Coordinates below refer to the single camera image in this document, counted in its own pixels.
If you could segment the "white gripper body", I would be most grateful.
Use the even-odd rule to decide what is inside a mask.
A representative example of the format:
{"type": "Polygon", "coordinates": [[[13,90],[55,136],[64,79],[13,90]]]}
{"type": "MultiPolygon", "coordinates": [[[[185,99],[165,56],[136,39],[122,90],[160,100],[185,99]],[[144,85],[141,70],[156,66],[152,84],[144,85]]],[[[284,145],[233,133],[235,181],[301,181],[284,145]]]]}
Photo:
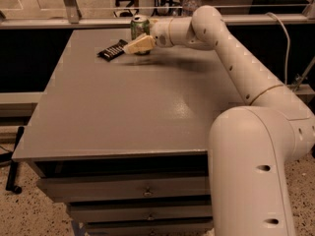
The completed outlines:
{"type": "Polygon", "coordinates": [[[158,47],[171,47],[170,27],[171,19],[160,18],[158,22],[151,26],[150,34],[156,41],[158,47]]]}

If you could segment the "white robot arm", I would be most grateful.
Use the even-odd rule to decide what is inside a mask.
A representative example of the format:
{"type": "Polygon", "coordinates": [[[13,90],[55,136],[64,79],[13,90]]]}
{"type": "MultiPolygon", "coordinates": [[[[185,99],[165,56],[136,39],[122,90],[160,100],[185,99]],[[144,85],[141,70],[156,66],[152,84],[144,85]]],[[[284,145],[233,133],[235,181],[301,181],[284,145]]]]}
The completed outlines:
{"type": "Polygon", "coordinates": [[[296,236],[284,165],[313,148],[314,114],[212,6],[190,17],[153,19],[150,31],[124,50],[175,45],[215,51],[244,102],[222,113],[209,136],[215,236],[296,236]]]}

